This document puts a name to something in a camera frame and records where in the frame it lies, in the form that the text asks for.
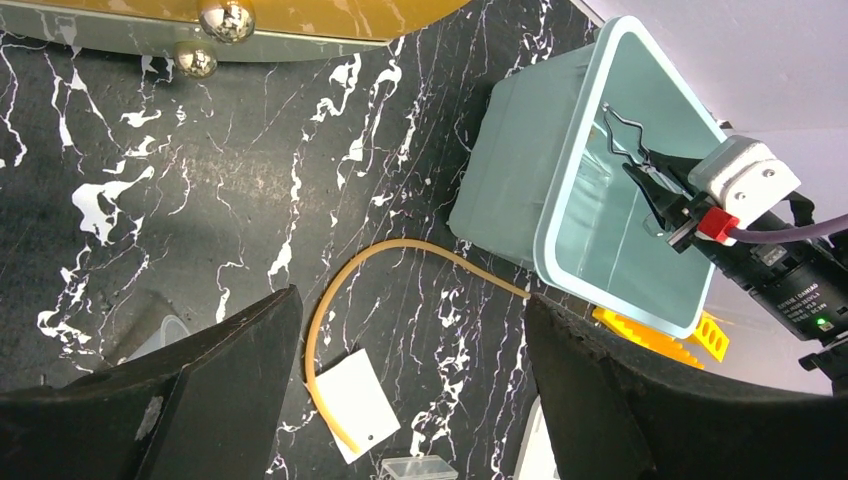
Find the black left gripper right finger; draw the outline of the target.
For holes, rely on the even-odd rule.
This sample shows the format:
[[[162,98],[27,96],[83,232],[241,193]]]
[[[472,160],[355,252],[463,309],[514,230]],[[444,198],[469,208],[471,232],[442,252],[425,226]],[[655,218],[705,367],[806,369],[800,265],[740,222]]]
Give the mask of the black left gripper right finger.
[[[843,479],[847,399],[699,370],[534,294],[529,359],[564,479]]]

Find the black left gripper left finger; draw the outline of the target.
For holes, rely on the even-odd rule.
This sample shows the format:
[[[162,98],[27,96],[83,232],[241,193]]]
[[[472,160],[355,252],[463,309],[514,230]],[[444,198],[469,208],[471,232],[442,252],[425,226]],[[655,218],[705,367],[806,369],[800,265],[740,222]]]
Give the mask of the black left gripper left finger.
[[[1,397],[5,479],[260,479],[303,321],[288,286],[62,388]]]

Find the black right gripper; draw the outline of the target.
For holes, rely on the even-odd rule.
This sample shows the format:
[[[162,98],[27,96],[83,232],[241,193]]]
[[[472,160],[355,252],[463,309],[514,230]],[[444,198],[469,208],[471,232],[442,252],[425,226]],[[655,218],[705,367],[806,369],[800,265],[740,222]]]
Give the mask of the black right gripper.
[[[648,162],[678,186],[690,186],[696,159],[649,150]],[[662,229],[684,225],[686,198],[624,163]],[[797,242],[724,246],[691,230],[672,248],[698,251],[802,341],[832,342],[847,332],[847,230]]]

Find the small glass beaker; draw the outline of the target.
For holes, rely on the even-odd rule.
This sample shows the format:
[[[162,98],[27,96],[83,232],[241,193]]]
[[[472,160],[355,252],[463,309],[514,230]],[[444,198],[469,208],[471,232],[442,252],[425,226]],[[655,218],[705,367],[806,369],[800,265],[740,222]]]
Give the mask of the small glass beaker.
[[[176,343],[190,335],[187,325],[175,315],[166,315],[160,327],[144,341],[126,361],[132,361],[156,350]]]

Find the tan rubber tubing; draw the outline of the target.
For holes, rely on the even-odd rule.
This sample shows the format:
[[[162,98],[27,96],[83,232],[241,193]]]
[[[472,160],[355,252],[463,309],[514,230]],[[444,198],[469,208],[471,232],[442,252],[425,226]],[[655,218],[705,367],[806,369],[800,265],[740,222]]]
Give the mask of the tan rubber tubing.
[[[338,440],[351,450],[354,454],[362,452],[361,446],[348,433],[343,424],[336,418],[324,399],[323,393],[317,383],[315,355],[317,349],[317,339],[321,330],[322,322],[328,309],[334,300],[338,290],[345,284],[349,276],[357,270],[364,262],[373,256],[394,249],[414,249],[424,251],[436,255],[444,260],[447,260],[455,265],[458,265],[471,273],[472,275],[481,278],[498,288],[507,291],[521,299],[529,299],[531,294],[521,289],[512,283],[503,280],[496,275],[474,265],[468,259],[449,251],[441,246],[429,243],[418,239],[397,238],[375,243],[361,250],[354,255],[333,277],[322,294],[309,323],[309,328],[306,335],[304,347],[303,370],[306,390],[308,391],[312,402],[317,409],[318,414],[326,423],[330,432],[335,435]]]

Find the yellow test tube rack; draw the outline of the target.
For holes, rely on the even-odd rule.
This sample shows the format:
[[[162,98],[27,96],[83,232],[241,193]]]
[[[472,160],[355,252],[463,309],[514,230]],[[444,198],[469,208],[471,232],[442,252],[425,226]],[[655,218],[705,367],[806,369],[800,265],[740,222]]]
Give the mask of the yellow test tube rack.
[[[602,307],[595,307],[592,317],[621,338],[697,369],[704,369],[704,365],[686,349],[685,343],[700,346],[719,363],[724,361],[730,345],[728,336],[720,328],[719,319],[707,311],[702,312],[695,331],[683,340]]]

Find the small clear plastic bag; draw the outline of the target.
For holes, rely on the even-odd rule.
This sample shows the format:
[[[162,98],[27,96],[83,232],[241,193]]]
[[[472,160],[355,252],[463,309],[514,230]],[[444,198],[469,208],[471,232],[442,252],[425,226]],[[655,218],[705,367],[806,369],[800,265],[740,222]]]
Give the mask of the small clear plastic bag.
[[[364,349],[325,370],[316,381],[330,413],[360,449],[354,453],[333,433],[348,465],[400,429],[397,415]]]

